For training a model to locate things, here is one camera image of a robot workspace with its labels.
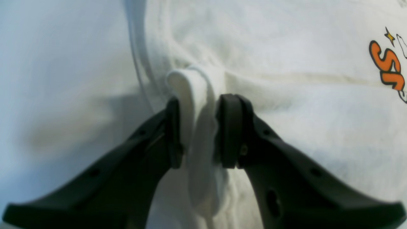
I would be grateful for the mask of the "left gripper black image-right left finger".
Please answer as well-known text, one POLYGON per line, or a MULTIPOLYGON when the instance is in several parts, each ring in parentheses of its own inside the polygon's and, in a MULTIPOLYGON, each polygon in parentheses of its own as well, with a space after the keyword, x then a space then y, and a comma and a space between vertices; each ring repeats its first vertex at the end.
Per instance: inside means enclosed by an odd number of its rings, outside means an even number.
POLYGON ((50 194, 10 203, 3 221, 21 229, 144 229, 157 185, 182 163, 179 102, 50 194))

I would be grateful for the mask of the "left gripper black image-right right finger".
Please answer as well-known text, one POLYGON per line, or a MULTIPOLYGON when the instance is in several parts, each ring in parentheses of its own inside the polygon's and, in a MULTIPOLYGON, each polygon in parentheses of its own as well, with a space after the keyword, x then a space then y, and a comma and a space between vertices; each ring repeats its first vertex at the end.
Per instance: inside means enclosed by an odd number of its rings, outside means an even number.
POLYGON ((396 229, 400 202, 383 202, 349 187, 282 140, 241 95, 223 94, 216 114, 222 166, 247 174, 265 229, 396 229))

